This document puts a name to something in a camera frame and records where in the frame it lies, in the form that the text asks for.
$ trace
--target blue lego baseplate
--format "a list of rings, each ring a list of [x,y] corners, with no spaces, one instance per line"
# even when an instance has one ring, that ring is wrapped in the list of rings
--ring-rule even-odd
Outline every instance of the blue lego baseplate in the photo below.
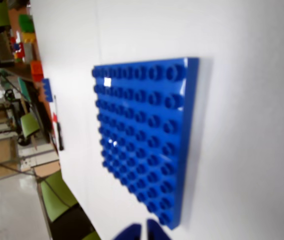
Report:
[[[180,223],[198,58],[95,66],[102,165],[174,229]]]

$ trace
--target table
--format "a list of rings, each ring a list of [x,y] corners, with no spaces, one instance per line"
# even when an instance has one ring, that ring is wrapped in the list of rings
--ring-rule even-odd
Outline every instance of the table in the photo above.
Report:
[[[93,65],[200,56],[172,239],[284,239],[284,3],[31,0],[57,97],[63,179],[103,240],[149,214],[101,166]]]

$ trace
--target floor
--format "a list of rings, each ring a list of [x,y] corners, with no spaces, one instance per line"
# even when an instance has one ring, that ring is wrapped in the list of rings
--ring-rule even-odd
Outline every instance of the floor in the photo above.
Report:
[[[49,240],[33,176],[0,180],[0,240]]]

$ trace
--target white table surface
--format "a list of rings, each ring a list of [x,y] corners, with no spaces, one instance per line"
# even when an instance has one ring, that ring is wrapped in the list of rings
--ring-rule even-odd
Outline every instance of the white table surface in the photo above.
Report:
[[[149,214],[101,166],[94,65],[199,56],[174,240],[284,240],[284,1],[31,0],[63,178],[103,240]]]

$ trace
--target green chair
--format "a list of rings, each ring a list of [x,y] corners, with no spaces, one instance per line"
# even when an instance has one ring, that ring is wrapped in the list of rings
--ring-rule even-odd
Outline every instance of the green chair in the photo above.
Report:
[[[25,138],[28,138],[29,136],[40,130],[39,123],[31,112],[22,116],[20,120],[21,120],[23,135]]]
[[[17,80],[18,80],[18,84],[19,84],[20,89],[21,89],[21,93],[25,96],[25,98],[28,102],[31,102],[31,98],[30,98],[30,95],[29,95],[29,91],[28,91],[26,82],[20,77],[18,77]]]
[[[82,240],[101,240],[101,238],[99,237],[98,233],[96,231],[94,231],[94,232],[90,233],[89,235],[87,235]]]
[[[7,1],[0,2],[0,27],[10,26]]]
[[[52,192],[51,188],[47,183],[53,188],[56,194],[70,207],[73,207],[78,203],[77,199],[73,196],[72,192],[62,179],[61,171],[58,171],[43,180],[40,183],[42,190],[42,196],[44,201],[44,206],[46,213],[51,222],[54,222],[58,217],[70,209]]]

